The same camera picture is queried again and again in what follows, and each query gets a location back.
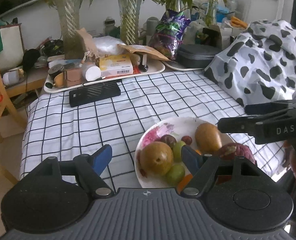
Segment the clear plastic bag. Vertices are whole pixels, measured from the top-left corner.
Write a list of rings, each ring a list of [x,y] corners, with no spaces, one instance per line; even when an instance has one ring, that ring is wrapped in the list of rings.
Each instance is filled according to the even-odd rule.
[[[111,36],[93,37],[93,42],[98,50],[99,57],[121,55],[124,53],[124,49],[119,44],[125,45],[125,43],[118,38]]]

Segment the small green lime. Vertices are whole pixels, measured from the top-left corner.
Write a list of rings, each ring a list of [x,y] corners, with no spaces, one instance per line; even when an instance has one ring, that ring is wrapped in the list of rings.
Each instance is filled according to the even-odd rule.
[[[165,176],[167,183],[171,186],[177,186],[184,177],[185,168],[181,164],[173,165]]]

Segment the yellow round melon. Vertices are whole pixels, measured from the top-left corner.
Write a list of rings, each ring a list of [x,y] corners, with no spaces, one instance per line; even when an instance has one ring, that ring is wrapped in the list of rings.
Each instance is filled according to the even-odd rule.
[[[141,150],[139,160],[146,173],[164,176],[173,165],[172,149],[164,142],[155,141]]]

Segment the dark red cabbage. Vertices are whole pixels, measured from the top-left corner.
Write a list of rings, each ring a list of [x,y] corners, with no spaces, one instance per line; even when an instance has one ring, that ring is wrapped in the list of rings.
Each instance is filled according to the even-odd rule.
[[[225,144],[219,150],[214,152],[214,155],[220,157],[221,160],[228,161],[234,160],[235,157],[242,156],[249,159],[249,161],[251,161],[253,164],[257,165],[257,161],[255,160],[249,146],[236,142]],[[220,185],[230,181],[232,179],[232,173],[232,166],[219,168],[219,170],[216,172],[217,179],[215,184]]]

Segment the small red fruit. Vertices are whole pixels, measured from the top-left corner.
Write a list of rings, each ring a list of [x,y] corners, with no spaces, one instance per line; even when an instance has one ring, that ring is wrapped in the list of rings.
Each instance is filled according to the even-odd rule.
[[[183,141],[186,145],[192,144],[192,138],[188,135],[185,135],[181,138],[181,141]]]

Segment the dark purple passion fruit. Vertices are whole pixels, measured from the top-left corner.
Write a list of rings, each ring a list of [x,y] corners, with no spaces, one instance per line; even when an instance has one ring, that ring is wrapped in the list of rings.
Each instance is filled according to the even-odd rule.
[[[175,137],[169,134],[165,134],[160,138],[160,141],[167,144],[170,148],[173,148],[175,144],[177,143],[177,140]]]

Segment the cow print blanket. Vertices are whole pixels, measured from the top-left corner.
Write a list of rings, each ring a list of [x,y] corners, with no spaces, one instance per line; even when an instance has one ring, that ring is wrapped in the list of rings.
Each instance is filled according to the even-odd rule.
[[[284,20],[252,22],[204,76],[242,106],[296,100],[296,28]]]

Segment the brown mango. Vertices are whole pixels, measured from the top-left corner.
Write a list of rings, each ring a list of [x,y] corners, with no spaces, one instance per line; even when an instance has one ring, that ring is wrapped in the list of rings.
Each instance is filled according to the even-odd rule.
[[[219,130],[210,123],[203,123],[197,127],[195,140],[202,153],[214,153],[223,146]]]

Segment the black zip case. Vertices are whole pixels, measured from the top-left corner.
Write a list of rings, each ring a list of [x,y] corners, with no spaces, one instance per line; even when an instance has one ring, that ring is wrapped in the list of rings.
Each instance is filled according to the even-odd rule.
[[[181,44],[176,61],[184,68],[206,68],[221,49],[204,44]]]

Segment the checked white tablecloth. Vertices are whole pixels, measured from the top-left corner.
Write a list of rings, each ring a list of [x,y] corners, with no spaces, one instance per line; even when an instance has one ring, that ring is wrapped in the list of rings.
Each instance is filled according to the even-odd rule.
[[[115,98],[70,107],[69,93],[44,94],[28,107],[19,170],[23,178],[47,157],[71,160],[105,144],[113,158],[102,173],[112,188],[139,187],[134,155],[139,139],[154,124],[193,117],[216,124],[242,116],[244,109],[201,72],[164,72],[123,79]]]

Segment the crumpled brown paper bag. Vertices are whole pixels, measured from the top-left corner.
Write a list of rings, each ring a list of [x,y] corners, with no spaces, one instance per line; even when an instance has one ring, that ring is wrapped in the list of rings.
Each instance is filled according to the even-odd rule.
[[[77,30],[77,35],[81,41],[83,61],[91,61],[96,63],[99,60],[99,51],[95,45],[92,36],[85,28]]]

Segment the green plum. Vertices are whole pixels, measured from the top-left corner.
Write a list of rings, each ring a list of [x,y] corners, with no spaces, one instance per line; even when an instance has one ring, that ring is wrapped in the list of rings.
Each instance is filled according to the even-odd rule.
[[[186,145],[186,143],[184,141],[179,141],[176,142],[173,147],[172,147],[172,153],[173,153],[173,159],[174,162],[181,162],[182,161],[182,156],[181,156],[181,149],[182,147]]]

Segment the large orange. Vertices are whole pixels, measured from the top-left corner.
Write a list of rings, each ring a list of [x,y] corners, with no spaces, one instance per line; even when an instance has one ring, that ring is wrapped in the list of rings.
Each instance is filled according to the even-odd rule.
[[[188,183],[192,180],[193,175],[192,174],[188,174],[186,175],[177,185],[177,192],[181,193],[183,191],[183,189],[188,185]]]

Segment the glass vase with stems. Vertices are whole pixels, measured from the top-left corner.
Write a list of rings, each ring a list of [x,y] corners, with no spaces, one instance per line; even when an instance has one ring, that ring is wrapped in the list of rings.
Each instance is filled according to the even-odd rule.
[[[142,0],[118,0],[120,12],[120,39],[126,45],[139,41],[139,13]]]

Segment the purple snack bag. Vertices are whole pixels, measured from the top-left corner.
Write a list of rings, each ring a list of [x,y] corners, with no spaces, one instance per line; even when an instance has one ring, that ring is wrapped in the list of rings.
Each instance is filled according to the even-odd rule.
[[[191,20],[183,11],[168,9],[158,22],[148,46],[162,53],[170,60],[175,60],[177,49],[182,44],[185,29]]]

